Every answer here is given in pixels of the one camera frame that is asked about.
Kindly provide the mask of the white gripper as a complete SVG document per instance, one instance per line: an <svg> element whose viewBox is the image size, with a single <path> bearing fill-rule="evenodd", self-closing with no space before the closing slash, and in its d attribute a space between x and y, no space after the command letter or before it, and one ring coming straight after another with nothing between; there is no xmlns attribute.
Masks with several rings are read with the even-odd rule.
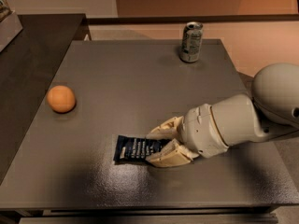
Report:
<svg viewBox="0 0 299 224"><path fill-rule="evenodd" d="M189 110L183 117L168 119L151 130L146 138L171 140L161 151L146 158L147 162L160 168L185 165L199 155L211 158L228 150L208 104Z"/></svg>

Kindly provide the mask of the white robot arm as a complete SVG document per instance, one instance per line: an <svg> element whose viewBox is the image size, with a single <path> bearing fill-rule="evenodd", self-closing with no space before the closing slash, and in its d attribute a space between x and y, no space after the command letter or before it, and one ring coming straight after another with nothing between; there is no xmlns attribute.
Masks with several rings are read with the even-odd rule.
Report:
<svg viewBox="0 0 299 224"><path fill-rule="evenodd" d="M156 167L211 158L245 142L264 142L299 130L299 66L274 63L252 80L251 94L203 104L154 128L148 139L167 139L146 161Z"/></svg>

